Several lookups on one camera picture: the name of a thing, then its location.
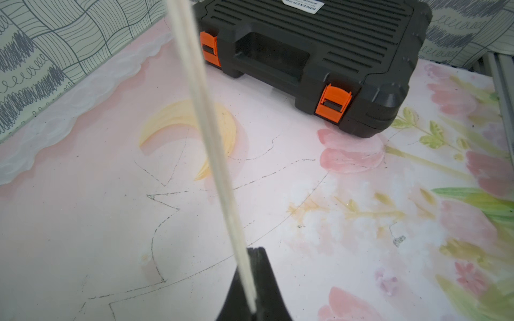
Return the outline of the white bag drawstring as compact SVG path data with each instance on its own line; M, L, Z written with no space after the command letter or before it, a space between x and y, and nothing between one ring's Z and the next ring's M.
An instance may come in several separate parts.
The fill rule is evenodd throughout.
M189 1L167 1L166 5L193 102L195 117L202 135L210 170L214 178L224 221L234 252L234 258L237 263L242 290L244 291L249 312L256 314L256 285L228 171L216 108L207 85L205 62L192 6Z

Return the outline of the black plastic tool case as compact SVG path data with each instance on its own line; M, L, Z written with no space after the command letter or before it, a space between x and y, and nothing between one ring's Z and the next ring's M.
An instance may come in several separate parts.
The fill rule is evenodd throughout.
M423 1L201 1L193 11L205 61L361 138L395 120L432 21Z

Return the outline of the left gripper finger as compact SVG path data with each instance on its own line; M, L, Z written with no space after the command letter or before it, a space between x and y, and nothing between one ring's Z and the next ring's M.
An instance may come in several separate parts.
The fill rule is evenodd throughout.
M263 247L249 247L248 255L256 286L256 312L249 310L244 295L241 277L234 274L227 297L217 321L230 320L286 320L292 321L289 311L282 299L272 266Z

